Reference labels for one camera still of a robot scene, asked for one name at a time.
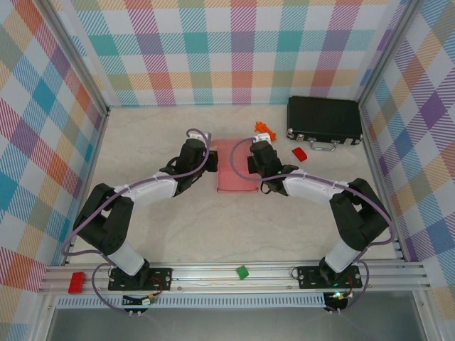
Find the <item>plaid wall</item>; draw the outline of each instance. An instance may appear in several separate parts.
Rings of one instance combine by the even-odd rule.
[[[360,96],[362,95],[363,90],[368,84],[368,81],[370,80],[373,71],[375,70],[376,66],[378,66],[379,59],[382,56],[384,49],[389,43],[390,39],[393,37],[395,27],[397,26],[399,20],[401,19],[401,15],[405,11],[408,3],[409,0],[400,0],[400,4],[396,9],[392,17],[392,20],[390,21],[389,26],[387,27],[387,30],[385,30],[384,36],[382,37],[378,47],[376,48],[375,54],[373,55],[373,58],[371,58],[368,69],[365,71],[365,74],[363,75],[362,81],[360,82],[360,86],[357,89],[357,94],[355,95],[356,100],[360,99]]]
[[[0,1],[0,340],[22,340],[101,115],[31,0]]]
[[[105,97],[134,106],[354,99],[399,2],[73,0],[69,13],[53,0]]]
[[[366,104],[412,260],[455,340],[455,1],[428,0]]]

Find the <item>green cube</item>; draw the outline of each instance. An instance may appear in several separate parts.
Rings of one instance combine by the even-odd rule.
[[[236,270],[237,274],[239,275],[240,279],[245,279],[248,277],[248,275],[250,275],[248,273],[248,270],[247,268],[245,268],[245,266],[241,266],[240,268],[238,268]]]

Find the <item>beige tabletop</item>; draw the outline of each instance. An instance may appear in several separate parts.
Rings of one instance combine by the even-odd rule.
[[[286,138],[282,105],[142,107],[113,109],[92,187],[133,183],[149,177],[180,152],[185,132],[196,127],[213,139],[255,135],[256,121],[277,133],[273,147],[283,164],[332,180],[373,177],[362,145],[338,146],[334,152],[312,151],[307,142]],[[300,163],[291,152],[302,147]],[[156,202],[132,217],[128,241],[151,262],[319,260],[339,240],[330,207],[276,193],[220,194],[217,175],[203,177],[178,197]],[[389,237],[384,232],[378,239]],[[76,250],[88,246],[80,238]],[[394,259],[392,245],[373,247],[364,259]],[[73,257],[72,263],[98,261]]]

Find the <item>black case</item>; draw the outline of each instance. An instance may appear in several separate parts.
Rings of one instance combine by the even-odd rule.
[[[287,137],[291,140],[359,144],[362,124],[358,103],[343,99],[293,96],[287,105]]]

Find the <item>red block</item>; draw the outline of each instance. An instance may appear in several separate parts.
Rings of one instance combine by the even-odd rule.
[[[308,158],[304,150],[300,147],[293,149],[292,153],[294,153],[300,162],[305,161]]]
[[[70,287],[68,288],[68,293],[71,295],[74,295],[76,293],[82,293],[84,280],[85,280],[84,272],[73,272],[73,276],[71,276]]]

